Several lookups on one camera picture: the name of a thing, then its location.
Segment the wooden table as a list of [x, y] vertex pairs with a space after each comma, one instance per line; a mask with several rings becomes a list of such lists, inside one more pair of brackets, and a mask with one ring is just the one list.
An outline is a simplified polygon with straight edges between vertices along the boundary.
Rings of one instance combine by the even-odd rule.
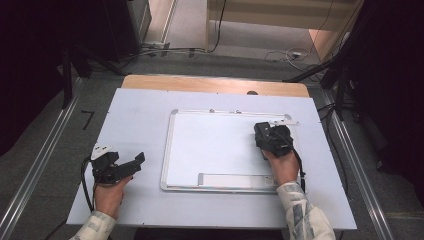
[[171, 75], [128, 75], [121, 85], [125, 89], [151, 89], [185, 92], [248, 94], [261, 96], [290, 96], [309, 98], [307, 87], [301, 83], [283, 83]]

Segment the large white base panel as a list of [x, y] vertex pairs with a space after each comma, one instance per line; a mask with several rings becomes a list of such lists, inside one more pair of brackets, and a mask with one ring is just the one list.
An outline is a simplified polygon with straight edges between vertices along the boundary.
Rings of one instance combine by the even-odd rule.
[[127, 162], [143, 152], [145, 162], [125, 190], [119, 224], [143, 227], [263, 228], [286, 225], [271, 193], [165, 191], [161, 176], [173, 110], [288, 114], [300, 122], [296, 149], [306, 173], [311, 203], [336, 230], [356, 226], [315, 104], [304, 97], [258, 96], [121, 88], [116, 91], [98, 144], [111, 145]]

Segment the grey power strip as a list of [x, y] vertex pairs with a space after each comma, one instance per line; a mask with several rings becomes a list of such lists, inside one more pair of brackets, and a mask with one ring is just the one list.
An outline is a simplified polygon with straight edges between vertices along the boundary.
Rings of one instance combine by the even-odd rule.
[[169, 48], [169, 43], [162, 42], [145, 42], [141, 45], [142, 50], [167, 50]]

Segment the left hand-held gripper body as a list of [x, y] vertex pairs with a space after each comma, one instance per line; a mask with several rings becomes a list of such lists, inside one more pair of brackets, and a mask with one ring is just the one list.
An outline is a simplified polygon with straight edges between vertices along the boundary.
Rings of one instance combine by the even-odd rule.
[[92, 150], [90, 162], [92, 174], [97, 183], [115, 184], [118, 178], [114, 175], [117, 170], [116, 161], [119, 158], [117, 152], [112, 152], [111, 145], [96, 144]]

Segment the white framed whiteboard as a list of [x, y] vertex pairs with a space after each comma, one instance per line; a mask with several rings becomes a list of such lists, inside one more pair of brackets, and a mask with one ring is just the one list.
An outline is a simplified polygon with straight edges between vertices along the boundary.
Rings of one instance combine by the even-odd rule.
[[278, 183], [256, 146], [254, 125], [286, 125], [296, 136], [300, 122], [288, 114], [178, 110], [170, 114], [161, 188], [165, 191], [271, 193]]

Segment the black cabinet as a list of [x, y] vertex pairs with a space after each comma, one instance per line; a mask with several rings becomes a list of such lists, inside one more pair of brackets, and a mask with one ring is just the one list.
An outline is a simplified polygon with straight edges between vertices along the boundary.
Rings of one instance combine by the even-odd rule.
[[102, 0], [112, 37], [112, 59], [136, 55], [146, 38], [152, 15], [148, 0]]

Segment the light wooden furniture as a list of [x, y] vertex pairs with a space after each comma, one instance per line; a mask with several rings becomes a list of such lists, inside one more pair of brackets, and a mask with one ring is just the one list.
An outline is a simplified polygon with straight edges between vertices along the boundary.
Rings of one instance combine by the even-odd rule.
[[206, 36], [210, 21], [249, 23], [308, 29], [318, 56], [329, 60], [336, 45], [355, 25], [365, 0], [207, 0]]

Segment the person's left hand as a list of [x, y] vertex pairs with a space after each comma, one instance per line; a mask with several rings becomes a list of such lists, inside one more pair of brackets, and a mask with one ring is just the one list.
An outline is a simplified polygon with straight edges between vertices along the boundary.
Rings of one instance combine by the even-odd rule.
[[97, 185], [94, 190], [95, 209], [117, 220], [124, 197], [124, 188], [132, 179], [132, 176], [128, 176], [113, 185]]

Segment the person's right hand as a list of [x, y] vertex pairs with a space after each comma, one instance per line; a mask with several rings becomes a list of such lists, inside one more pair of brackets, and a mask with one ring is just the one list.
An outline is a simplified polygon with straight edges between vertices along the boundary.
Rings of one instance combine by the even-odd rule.
[[300, 166], [293, 152], [281, 157], [266, 150], [262, 153], [268, 159], [274, 178], [280, 185], [297, 180]]

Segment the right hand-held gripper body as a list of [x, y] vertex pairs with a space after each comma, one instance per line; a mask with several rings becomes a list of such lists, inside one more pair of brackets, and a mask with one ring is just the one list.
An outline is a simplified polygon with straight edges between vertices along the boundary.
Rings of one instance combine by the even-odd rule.
[[295, 148], [291, 149], [282, 138], [281, 127], [283, 125], [271, 125], [269, 128], [270, 136], [270, 149], [269, 151], [277, 157], [285, 156], [289, 152], [294, 151]]

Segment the metal floor rail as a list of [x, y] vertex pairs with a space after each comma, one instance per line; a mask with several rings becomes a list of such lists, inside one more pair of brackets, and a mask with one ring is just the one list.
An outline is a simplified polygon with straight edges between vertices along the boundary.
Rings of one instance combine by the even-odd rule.
[[333, 116], [332, 120], [379, 240], [394, 240], [384, 211], [362, 166], [345, 123], [338, 116]]
[[85, 82], [81, 77], [77, 77], [74, 81], [74, 85], [71, 88], [74, 92], [74, 97], [71, 99], [69, 105], [60, 111], [31, 168], [12, 197], [2, 217], [2, 221], [0, 222], [0, 240], [9, 240], [75, 109], [84, 84]]

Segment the black metal stand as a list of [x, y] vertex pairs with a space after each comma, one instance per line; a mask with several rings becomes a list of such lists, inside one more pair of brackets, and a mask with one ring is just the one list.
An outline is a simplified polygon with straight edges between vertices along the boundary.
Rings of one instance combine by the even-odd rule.
[[298, 76], [284, 80], [284, 83], [299, 83], [312, 75], [324, 72], [324, 76], [319, 81], [319, 84], [324, 90], [329, 90], [334, 85], [337, 85], [336, 99], [330, 107], [330, 112], [335, 113], [340, 121], [344, 120], [343, 103], [347, 86], [349, 64], [352, 61], [354, 48], [359, 46], [359, 38], [374, 14], [372, 1], [373, 0], [364, 0], [364, 6], [362, 6], [360, 10], [354, 10], [359, 16], [349, 36], [344, 42], [339, 44], [339, 51], [333, 57], [319, 63], [310, 70], [306, 70]]
[[71, 74], [71, 55], [69, 48], [65, 46], [62, 50], [62, 70], [63, 70], [63, 93], [64, 100], [62, 108], [66, 109], [73, 99], [73, 86]]

